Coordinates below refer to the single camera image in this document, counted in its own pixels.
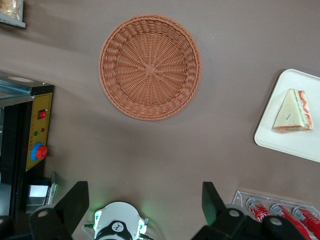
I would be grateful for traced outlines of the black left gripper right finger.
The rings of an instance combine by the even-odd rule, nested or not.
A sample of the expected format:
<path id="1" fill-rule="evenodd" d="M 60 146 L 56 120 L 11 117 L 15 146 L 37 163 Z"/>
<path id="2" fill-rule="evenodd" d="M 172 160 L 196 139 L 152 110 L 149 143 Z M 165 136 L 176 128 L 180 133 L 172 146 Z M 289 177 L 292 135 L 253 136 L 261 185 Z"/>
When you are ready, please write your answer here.
<path id="1" fill-rule="evenodd" d="M 227 208 L 209 181 L 202 183 L 201 206 L 207 224 L 193 240 L 304 240 L 302 233 L 286 218 L 265 216 L 262 222 L 234 207 Z"/>

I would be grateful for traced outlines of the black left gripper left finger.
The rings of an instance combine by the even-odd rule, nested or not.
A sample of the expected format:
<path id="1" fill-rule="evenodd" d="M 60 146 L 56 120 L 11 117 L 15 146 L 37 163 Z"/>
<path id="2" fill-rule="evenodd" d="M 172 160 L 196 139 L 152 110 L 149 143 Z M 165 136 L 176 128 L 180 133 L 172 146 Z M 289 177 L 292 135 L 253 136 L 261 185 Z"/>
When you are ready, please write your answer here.
<path id="1" fill-rule="evenodd" d="M 38 208 L 29 218 L 34 240 L 71 240 L 90 205 L 87 181 L 78 181 L 54 206 Z"/>

